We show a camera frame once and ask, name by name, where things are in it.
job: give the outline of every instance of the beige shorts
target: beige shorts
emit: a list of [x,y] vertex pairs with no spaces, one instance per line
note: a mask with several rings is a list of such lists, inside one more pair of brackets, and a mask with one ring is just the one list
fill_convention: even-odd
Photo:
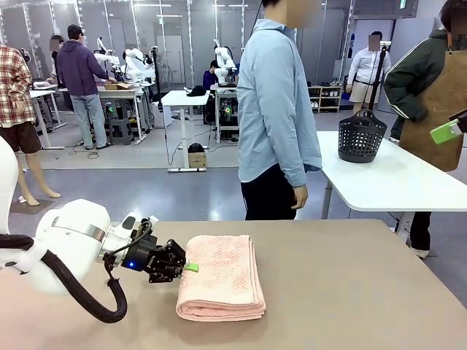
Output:
[[[373,86],[363,84],[362,82],[354,82],[352,86],[352,95],[350,95],[350,102],[366,104],[370,103],[371,93],[373,92]],[[378,86],[377,97],[374,99],[374,103],[379,102],[379,94],[381,93],[381,85]]]

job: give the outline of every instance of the person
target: person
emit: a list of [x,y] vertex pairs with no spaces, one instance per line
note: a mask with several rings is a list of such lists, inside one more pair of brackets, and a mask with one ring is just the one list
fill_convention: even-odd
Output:
[[[374,31],[371,35],[379,35],[381,38],[380,41],[382,41],[382,32]],[[362,109],[363,103],[370,103],[371,93],[373,92],[372,84],[376,79],[380,53],[381,52],[377,51],[369,51],[368,47],[366,47],[359,51],[352,61],[346,92],[352,93],[352,95],[350,95],[350,101],[354,103],[354,113],[357,113]],[[383,73],[389,71],[391,68],[391,59],[388,52],[386,53],[382,68],[383,71],[381,79]],[[375,104],[379,102],[380,90],[381,85],[378,87],[377,97],[374,100]]]
[[68,27],[69,41],[63,44],[58,52],[58,76],[65,83],[72,98],[74,113],[78,118],[82,139],[86,150],[94,148],[89,130],[89,119],[93,121],[96,133],[97,149],[110,146],[104,128],[104,113],[102,112],[94,75],[98,78],[117,82],[102,69],[94,54],[82,45],[84,35],[82,28],[71,24]]
[[314,0],[263,0],[240,63],[239,178],[247,220],[295,219],[308,199],[306,171],[321,168],[312,106],[294,28]]
[[[437,146],[430,136],[449,116],[467,109],[467,36],[451,33],[452,14],[462,7],[467,9],[467,0],[447,0],[441,10],[443,28],[397,62],[385,81],[389,104],[399,114],[392,140],[442,171],[458,167],[463,146],[463,138]],[[430,218],[429,212],[417,212],[410,229],[412,250],[421,258],[431,248]]]
[[219,66],[217,64],[217,61],[214,60],[211,62],[211,67],[209,68],[209,70],[204,72],[203,87],[206,90],[211,90],[211,86],[217,84],[217,82],[219,81],[217,75],[215,74],[215,70],[217,68],[219,68]]

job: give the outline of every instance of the green tag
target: green tag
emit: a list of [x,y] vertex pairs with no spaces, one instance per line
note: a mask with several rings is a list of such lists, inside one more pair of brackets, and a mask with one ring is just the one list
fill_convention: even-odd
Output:
[[432,130],[430,132],[431,138],[435,141],[436,144],[443,144],[446,141],[455,139],[458,137],[458,135],[451,131],[451,127],[457,125],[457,123],[458,120],[456,119]]
[[198,272],[199,271],[198,264],[193,264],[192,262],[189,263],[189,264],[186,264],[183,269],[187,270],[187,271],[192,271],[192,272]]

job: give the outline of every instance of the black pants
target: black pants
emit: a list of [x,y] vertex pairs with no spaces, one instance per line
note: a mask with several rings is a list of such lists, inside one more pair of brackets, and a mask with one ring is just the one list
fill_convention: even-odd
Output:
[[247,207],[246,220],[293,220],[297,214],[293,187],[279,164],[272,166],[251,182],[242,183]]
[[410,228],[412,248],[417,250],[430,250],[431,237],[428,231],[430,227],[430,216],[430,212],[418,211],[415,213],[414,221]]

